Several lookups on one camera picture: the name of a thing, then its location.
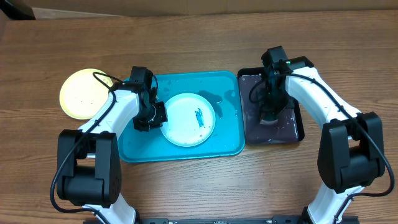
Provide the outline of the green scrubbing sponge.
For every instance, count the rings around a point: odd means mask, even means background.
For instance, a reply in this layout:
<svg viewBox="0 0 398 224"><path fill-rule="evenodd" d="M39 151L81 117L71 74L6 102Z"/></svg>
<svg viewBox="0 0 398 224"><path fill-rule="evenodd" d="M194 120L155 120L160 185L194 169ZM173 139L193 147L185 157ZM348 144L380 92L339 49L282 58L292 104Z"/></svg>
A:
<svg viewBox="0 0 398 224"><path fill-rule="evenodd" d="M274 114L266 114L262 113L261 118L260 118L260 124L263 125L272 125L274 123L278 122L278 117L277 115Z"/></svg>

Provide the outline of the yellow-rimmed plate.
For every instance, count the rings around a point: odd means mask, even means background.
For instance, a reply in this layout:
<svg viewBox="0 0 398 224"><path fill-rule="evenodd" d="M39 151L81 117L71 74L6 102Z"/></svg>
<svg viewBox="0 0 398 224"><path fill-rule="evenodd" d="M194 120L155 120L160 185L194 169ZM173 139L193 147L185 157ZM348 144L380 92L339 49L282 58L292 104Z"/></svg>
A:
<svg viewBox="0 0 398 224"><path fill-rule="evenodd" d="M62 110L75 119L91 119L108 99L108 89L93 73L101 70L86 68L69 76L63 83L59 101Z"/></svg>

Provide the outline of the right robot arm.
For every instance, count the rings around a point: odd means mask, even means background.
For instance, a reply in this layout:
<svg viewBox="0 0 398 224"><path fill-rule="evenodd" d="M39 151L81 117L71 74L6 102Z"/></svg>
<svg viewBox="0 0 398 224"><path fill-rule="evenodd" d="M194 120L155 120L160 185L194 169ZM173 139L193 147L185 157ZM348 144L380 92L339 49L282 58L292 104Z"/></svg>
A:
<svg viewBox="0 0 398 224"><path fill-rule="evenodd" d="M261 121L276 121L295 99L322 131L317 159L322 184L299 222L341 223L354 198L390 194L394 174L384 155L380 117L345 102L304 56L289 59L278 46L267 49L261 60L265 84L257 97Z"/></svg>

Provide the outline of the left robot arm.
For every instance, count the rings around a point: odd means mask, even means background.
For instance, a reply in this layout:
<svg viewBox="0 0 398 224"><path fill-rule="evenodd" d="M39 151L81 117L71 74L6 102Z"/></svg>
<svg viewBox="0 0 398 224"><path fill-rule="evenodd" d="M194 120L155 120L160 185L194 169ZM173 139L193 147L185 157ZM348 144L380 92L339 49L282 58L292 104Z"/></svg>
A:
<svg viewBox="0 0 398 224"><path fill-rule="evenodd" d="M137 210L121 195L122 173L118 139L129 122L148 132L167 120L165 104L157 101L156 76L133 66L128 81L107 87L108 99L77 130L58 137L57 171L50 202L61 213L92 213L100 223L139 223Z"/></svg>

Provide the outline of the light blue plate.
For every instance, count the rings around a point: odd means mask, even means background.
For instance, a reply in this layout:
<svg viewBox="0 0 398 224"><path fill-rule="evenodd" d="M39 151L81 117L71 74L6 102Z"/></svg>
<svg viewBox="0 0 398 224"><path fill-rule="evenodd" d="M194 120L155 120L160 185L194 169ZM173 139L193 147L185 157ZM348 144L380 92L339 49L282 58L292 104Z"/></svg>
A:
<svg viewBox="0 0 398 224"><path fill-rule="evenodd" d="M197 146L205 142L215 128L215 111L210 102L200 95L175 95L165 103L165 110L167 121L161 131L174 145Z"/></svg>

